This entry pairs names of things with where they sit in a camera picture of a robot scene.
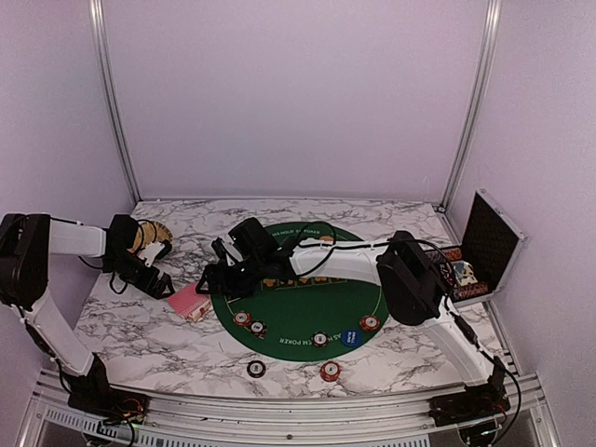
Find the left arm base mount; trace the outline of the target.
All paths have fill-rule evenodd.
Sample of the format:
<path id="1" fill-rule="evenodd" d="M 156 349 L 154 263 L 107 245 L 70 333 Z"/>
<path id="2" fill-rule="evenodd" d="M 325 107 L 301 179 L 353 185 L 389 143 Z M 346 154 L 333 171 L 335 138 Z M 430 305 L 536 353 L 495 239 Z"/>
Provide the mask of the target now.
<path id="1" fill-rule="evenodd" d="M 82 392 L 71 392 L 68 398 L 71 408 L 123 423 L 141 423 L 148 403 L 147 395 L 121 389 L 114 389 L 107 398 Z"/>

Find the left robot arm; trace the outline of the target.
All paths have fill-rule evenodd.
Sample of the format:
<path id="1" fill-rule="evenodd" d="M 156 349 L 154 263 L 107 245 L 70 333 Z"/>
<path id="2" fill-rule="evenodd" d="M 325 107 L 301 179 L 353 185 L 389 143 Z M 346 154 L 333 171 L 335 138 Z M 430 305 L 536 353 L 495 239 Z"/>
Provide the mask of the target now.
<path id="1" fill-rule="evenodd" d="M 68 404 L 108 417 L 140 417 L 148 398 L 114 388 L 99 355 L 75 335 L 50 293 L 50 259 L 71 255 L 100 260 L 100 270 L 161 300 L 174 293 L 155 262 L 172 248 L 159 223 L 117 214 L 109 227 L 84 225 L 46 213 L 9 213 L 1 221 L 1 302 L 13 309 L 35 344 L 57 365 Z"/>

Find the red poker chip stack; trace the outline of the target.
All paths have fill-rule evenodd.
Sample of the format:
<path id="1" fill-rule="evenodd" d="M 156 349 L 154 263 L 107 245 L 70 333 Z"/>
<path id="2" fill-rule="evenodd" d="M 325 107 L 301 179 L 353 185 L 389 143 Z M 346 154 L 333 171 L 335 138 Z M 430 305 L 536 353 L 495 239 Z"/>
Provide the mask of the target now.
<path id="1" fill-rule="evenodd" d="M 336 361 L 329 360 L 321 365 L 319 372 L 323 381 L 334 382 L 341 375 L 341 367 Z"/>

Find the blue small blind button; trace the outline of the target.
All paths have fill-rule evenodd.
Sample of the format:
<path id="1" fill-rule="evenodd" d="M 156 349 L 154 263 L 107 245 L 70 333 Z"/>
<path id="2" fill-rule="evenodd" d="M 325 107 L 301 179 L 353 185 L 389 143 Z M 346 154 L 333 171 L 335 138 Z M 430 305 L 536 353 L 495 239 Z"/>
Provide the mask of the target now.
<path id="1" fill-rule="evenodd" d="M 355 329 L 346 329 L 341 333 L 340 340 L 342 345 L 349 348 L 356 348 L 362 343 L 362 334 Z"/>

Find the black poker chip stack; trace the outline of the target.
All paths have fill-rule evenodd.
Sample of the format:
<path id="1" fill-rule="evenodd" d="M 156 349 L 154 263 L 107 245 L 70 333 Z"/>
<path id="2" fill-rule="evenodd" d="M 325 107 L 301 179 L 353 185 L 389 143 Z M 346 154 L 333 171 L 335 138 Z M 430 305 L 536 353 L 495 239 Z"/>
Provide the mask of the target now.
<path id="1" fill-rule="evenodd" d="M 261 378 L 266 373 L 266 366 L 260 360 L 253 360 L 247 365 L 247 374 L 251 378 Z"/>

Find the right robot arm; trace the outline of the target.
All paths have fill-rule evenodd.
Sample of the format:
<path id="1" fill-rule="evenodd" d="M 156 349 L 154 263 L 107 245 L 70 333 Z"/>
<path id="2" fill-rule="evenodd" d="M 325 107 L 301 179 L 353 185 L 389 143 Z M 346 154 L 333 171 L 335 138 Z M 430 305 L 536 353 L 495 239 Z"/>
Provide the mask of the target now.
<path id="1" fill-rule="evenodd" d="M 454 365 L 467 389 L 461 399 L 467 415 L 480 417 L 496 404 L 507 370 L 455 308 L 451 288 L 422 249 L 425 241 L 398 231 L 385 241 L 321 241 L 298 233 L 277 242 L 255 218 L 228 236 L 212 242 L 218 260 L 204 268 L 197 293 L 244 299 L 266 278 L 371 283 L 394 320 L 422 331 Z"/>

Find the red playing card deck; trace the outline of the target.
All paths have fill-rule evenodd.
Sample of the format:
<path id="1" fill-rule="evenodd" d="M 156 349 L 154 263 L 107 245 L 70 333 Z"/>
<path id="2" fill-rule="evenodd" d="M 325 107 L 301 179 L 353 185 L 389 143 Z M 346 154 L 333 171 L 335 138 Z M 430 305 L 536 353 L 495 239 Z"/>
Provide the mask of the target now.
<path id="1" fill-rule="evenodd" d="M 173 293 L 167 302 L 182 318 L 198 322 L 212 309 L 211 299 L 206 294 L 196 292 L 196 284 L 189 284 Z"/>

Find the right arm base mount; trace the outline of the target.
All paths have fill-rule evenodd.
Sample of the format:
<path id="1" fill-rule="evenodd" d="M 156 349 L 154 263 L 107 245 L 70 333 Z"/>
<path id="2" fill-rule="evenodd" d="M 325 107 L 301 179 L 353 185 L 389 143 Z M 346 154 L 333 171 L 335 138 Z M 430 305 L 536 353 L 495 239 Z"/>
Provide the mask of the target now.
<path id="1" fill-rule="evenodd" d="M 436 427 L 445 427 L 494 416 L 509 411 L 507 399 L 492 400 L 487 396 L 477 396 L 465 392 L 432 398 L 428 416 Z"/>

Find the black chips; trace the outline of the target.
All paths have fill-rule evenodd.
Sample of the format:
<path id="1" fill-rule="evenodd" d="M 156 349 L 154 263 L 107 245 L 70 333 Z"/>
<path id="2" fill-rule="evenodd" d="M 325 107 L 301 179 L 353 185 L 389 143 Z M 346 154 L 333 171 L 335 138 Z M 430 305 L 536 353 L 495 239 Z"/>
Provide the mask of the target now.
<path id="1" fill-rule="evenodd" d="M 314 332 L 310 337 L 310 342 L 313 347 L 323 348 L 330 342 L 330 337 L 326 332 Z"/>
<path id="2" fill-rule="evenodd" d="M 267 334 L 267 326 L 260 320 L 253 321 L 249 326 L 252 335 L 263 338 Z"/>

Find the red chips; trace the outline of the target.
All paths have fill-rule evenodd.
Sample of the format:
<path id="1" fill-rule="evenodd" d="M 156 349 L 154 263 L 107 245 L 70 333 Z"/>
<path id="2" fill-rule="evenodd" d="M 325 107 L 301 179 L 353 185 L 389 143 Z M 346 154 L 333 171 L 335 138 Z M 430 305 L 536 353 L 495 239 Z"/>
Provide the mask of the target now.
<path id="1" fill-rule="evenodd" d="M 359 326 L 365 332 L 375 332 L 381 327 L 381 321 L 375 315 L 366 315 L 360 319 Z"/>
<path id="2" fill-rule="evenodd" d="M 233 321 L 237 326 L 247 327 L 251 325 L 251 314 L 246 311 L 238 311 L 233 315 Z"/>

